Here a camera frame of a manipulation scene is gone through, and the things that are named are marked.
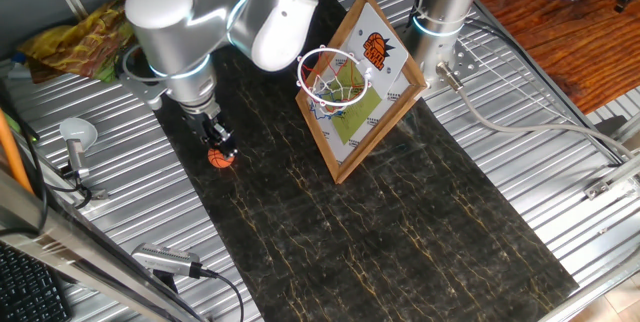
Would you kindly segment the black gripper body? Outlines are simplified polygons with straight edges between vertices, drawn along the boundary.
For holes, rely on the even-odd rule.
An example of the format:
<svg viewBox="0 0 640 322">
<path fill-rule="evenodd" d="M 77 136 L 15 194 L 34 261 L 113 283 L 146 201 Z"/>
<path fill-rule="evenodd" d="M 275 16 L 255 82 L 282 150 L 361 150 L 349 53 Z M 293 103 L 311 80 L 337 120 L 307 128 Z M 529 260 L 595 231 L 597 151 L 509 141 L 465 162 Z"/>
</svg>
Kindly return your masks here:
<svg viewBox="0 0 640 322">
<path fill-rule="evenodd" d="M 188 113 L 183 115 L 184 121 L 188 124 L 192 131 L 194 131 L 199 137 L 208 135 L 215 140 L 215 144 L 219 141 L 219 135 L 217 127 L 225 127 L 224 119 L 221 114 L 217 114 L 214 117 L 210 117 L 206 113 Z"/>
</svg>

